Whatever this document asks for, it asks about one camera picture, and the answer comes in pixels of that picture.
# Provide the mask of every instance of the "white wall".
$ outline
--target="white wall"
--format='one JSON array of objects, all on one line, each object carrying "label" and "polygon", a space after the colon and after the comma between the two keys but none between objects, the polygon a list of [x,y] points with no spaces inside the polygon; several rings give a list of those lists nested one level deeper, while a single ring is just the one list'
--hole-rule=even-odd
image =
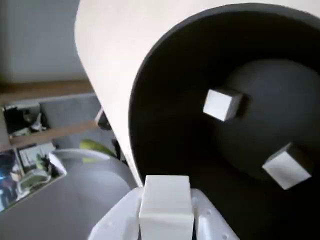
[{"label": "white wall", "polygon": [[0,81],[83,79],[75,48],[79,0],[0,1]]}]

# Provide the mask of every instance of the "gray wall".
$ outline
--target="gray wall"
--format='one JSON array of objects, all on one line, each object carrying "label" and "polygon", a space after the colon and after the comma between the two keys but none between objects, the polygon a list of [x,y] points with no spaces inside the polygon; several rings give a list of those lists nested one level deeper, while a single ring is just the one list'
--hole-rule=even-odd
[{"label": "gray wall", "polygon": [[1,0],[1,82],[83,79],[74,40],[79,0]]}]

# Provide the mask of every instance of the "wooden shelf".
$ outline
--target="wooden shelf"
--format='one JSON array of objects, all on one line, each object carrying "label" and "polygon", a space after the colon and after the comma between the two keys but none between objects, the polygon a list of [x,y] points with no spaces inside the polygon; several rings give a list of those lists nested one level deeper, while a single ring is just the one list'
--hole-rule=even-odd
[{"label": "wooden shelf", "polygon": [[88,80],[0,84],[0,104],[94,93]]},{"label": "wooden shelf", "polygon": [[51,128],[46,131],[32,133],[28,136],[15,136],[9,139],[9,143],[0,144],[0,152],[7,151],[13,148],[21,148],[31,144],[42,144],[71,134],[81,133],[90,129],[97,128],[95,120],[90,120],[83,123]]}]

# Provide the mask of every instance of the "small white block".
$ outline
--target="small white block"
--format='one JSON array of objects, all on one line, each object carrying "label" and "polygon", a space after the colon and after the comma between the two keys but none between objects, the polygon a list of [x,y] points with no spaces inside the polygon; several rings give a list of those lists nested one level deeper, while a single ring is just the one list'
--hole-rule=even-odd
[{"label": "small white block", "polygon": [[236,116],[242,94],[234,90],[209,90],[203,112],[221,121]]},{"label": "small white block", "polygon": [[139,221],[142,240],[191,240],[194,214],[189,177],[146,176]]},{"label": "small white block", "polygon": [[287,190],[311,177],[312,162],[300,149],[289,143],[270,156],[262,168]]}]

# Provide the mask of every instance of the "green object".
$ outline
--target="green object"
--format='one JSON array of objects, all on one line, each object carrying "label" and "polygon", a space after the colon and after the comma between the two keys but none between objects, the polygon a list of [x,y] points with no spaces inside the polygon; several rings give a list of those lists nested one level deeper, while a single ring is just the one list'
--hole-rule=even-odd
[{"label": "green object", "polygon": [[48,174],[41,169],[33,169],[28,171],[23,178],[19,181],[22,190],[31,189],[34,185],[48,180]]},{"label": "green object", "polygon": [[[97,152],[100,152],[100,153],[104,153],[104,154],[107,154],[111,157],[114,157],[116,158],[116,155],[109,149],[107,148],[106,146],[102,145],[101,143],[99,142],[96,142],[96,141],[93,141],[91,139],[84,139],[80,142],[80,145],[79,145],[80,149],[88,149],[88,150],[94,150],[94,151],[97,151]],[[95,162],[96,160],[93,159],[93,158],[83,158],[82,161],[84,163],[92,163],[92,162]]]},{"label": "green object", "polygon": [[43,161],[42,161],[41,156],[40,156],[39,153],[36,154],[35,165],[36,165],[36,168],[37,168],[37,169],[41,169],[41,170],[44,169]]}]

